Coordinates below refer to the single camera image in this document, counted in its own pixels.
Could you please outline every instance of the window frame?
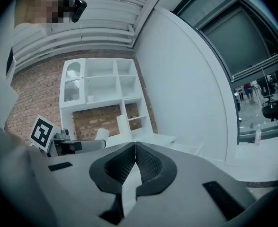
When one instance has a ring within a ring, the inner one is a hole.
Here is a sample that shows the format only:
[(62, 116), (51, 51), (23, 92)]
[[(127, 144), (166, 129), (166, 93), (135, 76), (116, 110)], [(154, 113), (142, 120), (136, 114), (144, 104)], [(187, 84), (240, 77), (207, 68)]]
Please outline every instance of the window frame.
[[(173, 11), (176, 16), (180, 17), (180, 13), (186, 9), (194, 0), (183, 0)], [(231, 92), (233, 90), (241, 85), (244, 85), (246, 83), (250, 83), (258, 78), (260, 78), (261, 74), (268, 75), (270, 73), (273, 73), (278, 70), (278, 54), (269, 57), (268, 59), (253, 65), (250, 68), (247, 68), (243, 71), (240, 71), (238, 73), (235, 73), (234, 75), (231, 74), (227, 64), (225, 63), (223, 57), (219, 53), (219, 51), (215, 48), (215, 46), (212, 44), (212, 42), (208, 39), (207, 35), (205, 35), (202, 32), (202, 29), (207, 26), (209, 23), (211, 23), (214, 19), (216, 19), (219, 15), (226, 12), (229, 8), (232, 6), (239, 6), (243, 10), (248, 9), (250, 12), (252, 12), (270, 31), (270, 33), (273, 35), (275, 40), (278, 43), (278, 30), (275, 28), (275, 26), (272, 24), (272, 22), (267, 18), (265, 14), (263, 14), (262, 11), (260, 11), (254, 4), (252, 4), (249, 0), (225, 0), (223, 3), (221, 3), (218, 7), (213, 9), (209, 14), (207, 14), (204, 18), (202, 18), (195, 26), (191, 26), (189, 23), (187, 23), (184, 19), (182, 19), (184, 22), (186, 22), (190, 27), (195, 29), (197, 33), (202, 37), (202, 39), (207, 43), (207, 45), (210, 47), (210, 49), (214, 52), (217, 59), (219, 60), (223, 71), (225, 72), (226, 77), (228, 78), (228, 82), (230, 84)], [(235, 109), (237, 113), (237, 124), (238, 124), (238, 137), (237, 137), (237, 144), (239, 142), (248, 142), (254, 141), (255, 132), (251, 131), (249, 134), (240, 133), (240, 122), (239, 122), (239, 113), (237, 110), (237, 103), (234, 93), (232, 93), (234, 103), (235, 103)], [(268, 127), (263, 131), (262, 138), (263, 139), (271, 139), (278, 136), (278, 126)]]

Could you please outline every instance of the white cylinder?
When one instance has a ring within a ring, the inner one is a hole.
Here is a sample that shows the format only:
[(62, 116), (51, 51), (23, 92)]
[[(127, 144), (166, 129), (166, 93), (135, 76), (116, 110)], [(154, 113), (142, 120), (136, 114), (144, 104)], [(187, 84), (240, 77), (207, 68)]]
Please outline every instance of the white cylinder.
[(109, 131), (106, 129), (98, 129), (96, 140), (107, 140), (109, 137)]

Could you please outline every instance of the black slot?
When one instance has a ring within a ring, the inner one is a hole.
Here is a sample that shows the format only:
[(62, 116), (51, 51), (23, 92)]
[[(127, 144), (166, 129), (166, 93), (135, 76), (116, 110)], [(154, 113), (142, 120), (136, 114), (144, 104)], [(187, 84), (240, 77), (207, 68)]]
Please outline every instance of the black slot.
[(63, 162), (55, 165), (48, 166), (51, 172), (72, 166), (70, 162)]
[(202, 185), (228, 221), (244, 211), (244, 208), (219, 183), (213, 181)]

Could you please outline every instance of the person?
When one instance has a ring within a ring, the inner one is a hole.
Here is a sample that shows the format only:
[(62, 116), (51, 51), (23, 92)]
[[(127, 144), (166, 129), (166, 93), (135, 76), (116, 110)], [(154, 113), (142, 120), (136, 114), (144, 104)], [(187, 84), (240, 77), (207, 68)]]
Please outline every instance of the person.
[(252, 95), (252, 87), (250, 83), (246, 83), (244, 86), (244, 92), (251, 103), (254, 103), (253, 95)]
[(244, 100), (244, 96), (243, 96), (243, 88), (242, 87), (237, 87), (236, 91), (238, 92), (239, 96), (240, 96), (240, 100), (243, 101)]
[(72, 6), (73, 0), (13, 0), (0, 17), (0, 190), (16, 209), (35, 216), (43, 226), (56, 223), (33, 174), (28, 147), (19, 137), (4, 131), (18, 98), (10, 86), (16, 66), (12, 40), (17, 26), (61, 23), (64, 17), (72, 16)]

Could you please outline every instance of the shelf compartment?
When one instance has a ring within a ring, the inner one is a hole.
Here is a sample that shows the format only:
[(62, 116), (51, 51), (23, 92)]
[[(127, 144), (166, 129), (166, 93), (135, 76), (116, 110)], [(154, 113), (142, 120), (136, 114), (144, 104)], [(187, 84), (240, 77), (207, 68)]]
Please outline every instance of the shelf compartment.
[(71, 63), (66, 70), (66, 77), (67, 79), (69, 78), (75, 78), (80, 76), (80, 70), (81, 70), (81, 65), (78, 62), (73, 62)]
[(65, 82), (64, 101), (74, 101), (80, 98), (80, 80)]
[(128, 120), (130, 131), (134, 131), (137, 129), (142, 129), (144, 127), (144, 123), (146, 121), (146, 117), (136, 117), (132, 120)]
[(119, 78), (123, 97), (135, 97), (138, 95), (136, 76), (120, 76)]
[(130, 118), (130, 119), (128, 119), (128, 121), (138, 120), (138, 119), (142, 119), (142, 118), (144, 118), (144, 117), (146, 117), (146, 115), (138, 116), (138, 117), (135, 117), (135, 118)]
[(115, 76), (85, 78), (87, 103), (117, 99), (117, 78)]
[(86, 59), (85, 77), (114, 75), (114, 59), (91, 58)]
[(128, 59), (116, 59), (119, 75), (135, 75), (133, 73), (132, 62)]
[(146, 106), (141, 97), (124, 99), (127, 118), (129, 121), (146, 117), (148, 114)]

